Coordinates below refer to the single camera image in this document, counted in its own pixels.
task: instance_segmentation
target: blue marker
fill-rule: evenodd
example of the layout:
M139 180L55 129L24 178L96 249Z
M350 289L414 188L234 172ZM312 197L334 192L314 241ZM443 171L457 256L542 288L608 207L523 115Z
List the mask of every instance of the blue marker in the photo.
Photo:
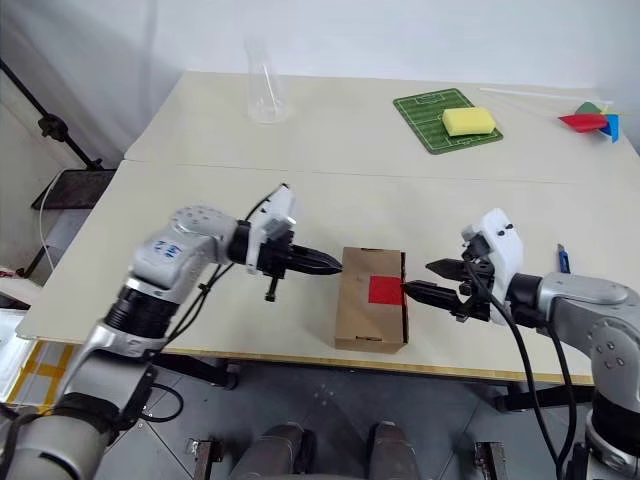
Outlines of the blue marker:
M558 264L560 265L560 272L571 273L571 269L569 268L569 254L560 243L558 244Z

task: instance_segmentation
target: red sticker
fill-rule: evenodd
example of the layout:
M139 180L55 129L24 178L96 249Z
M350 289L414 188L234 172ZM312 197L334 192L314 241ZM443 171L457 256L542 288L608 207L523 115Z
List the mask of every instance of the red sticker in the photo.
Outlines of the red sticker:
M400 277L369 277L369 303L402 305L402 279Z

